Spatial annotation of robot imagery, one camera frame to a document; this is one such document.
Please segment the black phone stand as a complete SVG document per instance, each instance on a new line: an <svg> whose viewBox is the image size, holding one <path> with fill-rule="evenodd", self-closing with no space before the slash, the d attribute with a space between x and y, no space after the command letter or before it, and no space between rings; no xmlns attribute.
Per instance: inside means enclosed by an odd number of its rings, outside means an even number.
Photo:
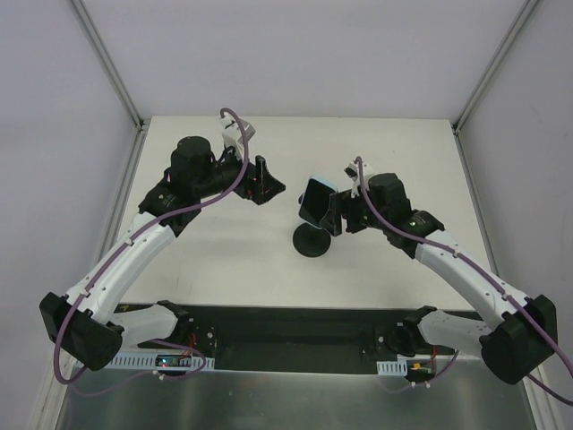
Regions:
<svg viewBox="0 0 573 430"><path fill-rule="evenodd" d="M311 202L307 202L302 193L297 201L300 205L299 218L303 221L292 235L295 250L307 258L317 258L324 255L330 248L331 235L320 226L324 211L318 210Z"/></svg>

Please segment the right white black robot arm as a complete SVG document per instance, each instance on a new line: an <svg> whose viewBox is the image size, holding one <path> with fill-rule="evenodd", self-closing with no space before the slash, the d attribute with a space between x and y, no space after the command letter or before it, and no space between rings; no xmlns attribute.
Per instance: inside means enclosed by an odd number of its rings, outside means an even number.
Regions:
<svg viewBox="0 0 573 430"><path fill-rule="evenodd" d="M413 353L442 345L480 357L500 380L515 384L549 358L558 344L557 311L546 296L530 297L464 253L444 225L412 208L393 173L367 178L342 192L321 184L320 228L332 236L366 228L441 278L480 315L480 322L424 306L405 321L403 342Z"/></svg>

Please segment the blue case black phone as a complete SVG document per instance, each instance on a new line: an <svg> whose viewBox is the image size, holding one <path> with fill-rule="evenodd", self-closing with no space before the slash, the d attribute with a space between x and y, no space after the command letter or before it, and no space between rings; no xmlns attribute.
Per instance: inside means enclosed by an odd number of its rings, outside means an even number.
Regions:
<svg viewBox="0 0 573 430"><path fill-rule="evenodd" d="M330 196L337 192L338 188L331 182L311 176L298 200L298 216L306 223L318 228L327 215Z"/></svg>

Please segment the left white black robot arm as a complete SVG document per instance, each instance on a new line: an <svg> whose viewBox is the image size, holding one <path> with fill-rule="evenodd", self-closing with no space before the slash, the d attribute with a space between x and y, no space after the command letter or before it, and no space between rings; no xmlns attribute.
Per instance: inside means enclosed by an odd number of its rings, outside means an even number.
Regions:
<svg viewBox="0 0 573 430"><path fill-rule="evenodd" d="M268 171L265 158L248 159L239 142L216 157L210 143L187 136L171 153L161 180L146 194L132 224L106 256L64 295L47 294L39 304L48 337L54 342L53 367L65 351L84 368L98 371L121 348L161 340L169 348L187 347L189 313L168 300L126 313L116 308L147 265L201 213L230 192L262 205L286 187Z"/></svg>

